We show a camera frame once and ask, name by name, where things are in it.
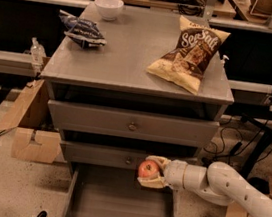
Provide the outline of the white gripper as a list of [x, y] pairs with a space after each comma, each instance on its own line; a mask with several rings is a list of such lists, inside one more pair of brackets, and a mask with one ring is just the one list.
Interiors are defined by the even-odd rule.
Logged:
[[183, 180], [187, 166], [186, 162], [180, 160], [170, 161], [168, 158], [154, 155], [148, 156], [146, 162], [153, 169], [163, 171], [164, 178], [160, 177], [160, 175], [154, 178], [138, 177], [137, 180], [141, 186], [152, 189], [162, 189], [166, 185], [173, 189], [184, 187]]

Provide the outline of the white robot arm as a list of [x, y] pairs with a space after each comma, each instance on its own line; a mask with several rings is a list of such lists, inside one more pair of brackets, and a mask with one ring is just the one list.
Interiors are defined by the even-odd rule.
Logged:
[[186, 189], [215, 205], [226, 206], [235, 201], [251, 217], [272, 217], [272, 199], [224, 162], [215, 161], [205, 168], [151, 155], [137, 171], [138, 182], [145, 188]]

